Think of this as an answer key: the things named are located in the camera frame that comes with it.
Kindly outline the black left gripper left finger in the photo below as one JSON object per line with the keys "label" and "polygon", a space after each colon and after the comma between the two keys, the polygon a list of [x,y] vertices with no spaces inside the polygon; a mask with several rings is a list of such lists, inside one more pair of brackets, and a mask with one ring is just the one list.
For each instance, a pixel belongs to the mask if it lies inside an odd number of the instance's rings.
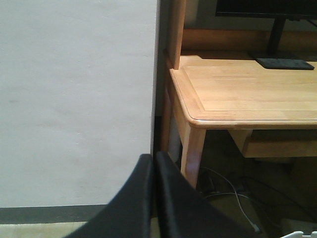
{"label": "black left gripper left finger", "polygon": [[149,238],[153,158],[142,154],[124,186],[106,207],[68,238]]}

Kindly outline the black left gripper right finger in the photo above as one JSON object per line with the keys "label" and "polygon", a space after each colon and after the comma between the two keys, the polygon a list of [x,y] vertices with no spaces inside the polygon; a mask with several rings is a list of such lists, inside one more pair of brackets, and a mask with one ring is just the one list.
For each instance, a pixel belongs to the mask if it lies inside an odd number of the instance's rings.
{"label": "black left gripper right finger", "polygon": [[155,156],[156,203],[162,238],[253,238],[211,206],[183,177],[167,152]]}

